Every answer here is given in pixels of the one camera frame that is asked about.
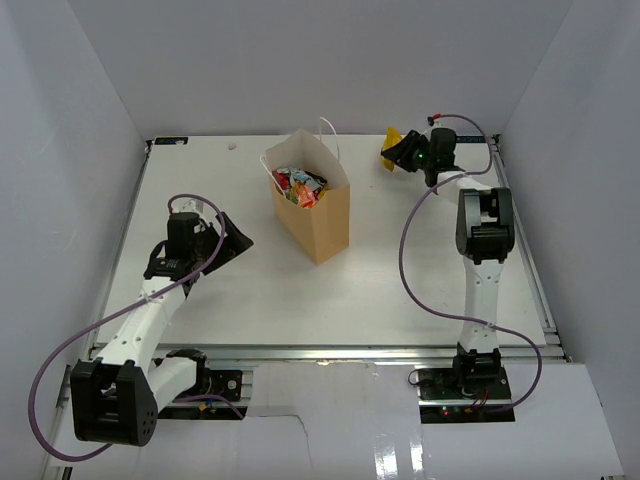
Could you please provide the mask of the small magenta wrapper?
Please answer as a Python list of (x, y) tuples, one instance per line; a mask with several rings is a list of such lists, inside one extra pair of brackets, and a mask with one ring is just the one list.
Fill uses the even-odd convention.
[(290, 186), (289, 175), (287, 173), (280, 172), (279, 170), (274, 170), (272, 174), (276, 183), (282, 189), (286, 189)]

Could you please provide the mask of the orange fruit candy bag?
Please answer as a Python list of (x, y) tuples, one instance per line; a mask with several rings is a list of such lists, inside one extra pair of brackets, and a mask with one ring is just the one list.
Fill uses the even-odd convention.
[(306, 184), (296, 182), (288, 189), (286, 196), (295, 205), (310, 209), (318, 202), (318, 194), (320, 192), (320, 189), (312, 190)]

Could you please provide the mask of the silver wrapper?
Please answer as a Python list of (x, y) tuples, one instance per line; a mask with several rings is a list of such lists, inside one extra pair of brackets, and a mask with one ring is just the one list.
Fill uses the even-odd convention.
[(305, 184), (305, 180), (306, 180), (306, 170), (303, 170), (301, 168), (297, 168), (297, 167), (281, 167), (275, 170), (279, 170), (280, 172), (283, 173), (287, 173), (289, 175), (289, 181), (290, 181), (290, 186), (286, 189), (282, 189), (275, 181), (276, 185), (282, 190), (282, 191), (286, 191), (288, 190), (292, 185), (294, 185), (296, 182), (301, 182), (303, 184)]

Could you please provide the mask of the small yellow candy wrapper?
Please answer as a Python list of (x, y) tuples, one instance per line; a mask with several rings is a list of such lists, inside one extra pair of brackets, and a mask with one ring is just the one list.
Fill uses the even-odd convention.
[(381, 165), (389, 172), (394, 171), (395, 164), (391, 160), (384, 157), (382, 153), (394, 147), (395, 145), (397, 145), (399, 142), (402, 141), (402, 139), (403, 139), (403, 135), (396, 128), (391, 126), (387, 128), (385, 140), (382, 144), (381, 155), (379, 156), (379, 159), (380, 159)]

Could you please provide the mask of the purple M&M's packet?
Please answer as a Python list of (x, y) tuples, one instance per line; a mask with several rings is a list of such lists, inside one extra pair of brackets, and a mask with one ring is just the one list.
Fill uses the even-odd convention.
[(306, 171), (305, 174), (305, 185), (316, 197), (318, 197), (320, 192), (327, 187), (327, 180), (322, 176), (313, 174), (312, 172)]

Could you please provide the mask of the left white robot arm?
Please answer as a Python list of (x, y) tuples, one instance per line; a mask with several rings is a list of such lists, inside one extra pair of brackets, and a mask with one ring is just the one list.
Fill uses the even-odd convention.
[(190, 207), (170, 214), (167, 237), (152, 250), (143, 273), (141, 306), (125, 314), (119, 330), (94, 360), (80, 361), (72, 369), (77, 439), (142, 447), (167, 405), (210, 393), (212, 377), (203, 352), (183, 348), (163, 358), (155, 352), (198, 279), (253, 245), (227, 214), (216, 218), (222, 232)]

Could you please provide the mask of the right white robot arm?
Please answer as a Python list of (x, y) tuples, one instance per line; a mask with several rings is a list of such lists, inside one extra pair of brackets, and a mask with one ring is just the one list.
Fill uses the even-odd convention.
[(485, 185), (455, 164), (456, 133), (436, 127), (429, 136), (390, 128), (383, 143), (385, 167), (422, 172), (434, 193), (457, 207), (455, 244), (465, 271), (462, 332), (451, 384), (461, 397), (484, 394), (499, 379), (501, 354), (495, 323), (504, 263), (515, 245), (511, 192)]

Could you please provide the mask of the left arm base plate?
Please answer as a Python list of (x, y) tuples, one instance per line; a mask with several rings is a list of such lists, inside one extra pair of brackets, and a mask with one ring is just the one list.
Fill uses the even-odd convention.
[(242, 420), (247, 407), (241, 406), (243, 372), (205, 369), (199, 384), (184, 391), (177, 401), (159, 414), (171, 420)]

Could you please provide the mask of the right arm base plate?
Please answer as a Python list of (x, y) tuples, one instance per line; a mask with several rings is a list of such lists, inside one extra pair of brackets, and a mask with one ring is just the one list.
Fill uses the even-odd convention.
[(422, 425), (513, 423), (512, 395), (504, 368), (487, 385), (462, 387), (452, 368), (420, 368), (407, 377), (419, 398)]

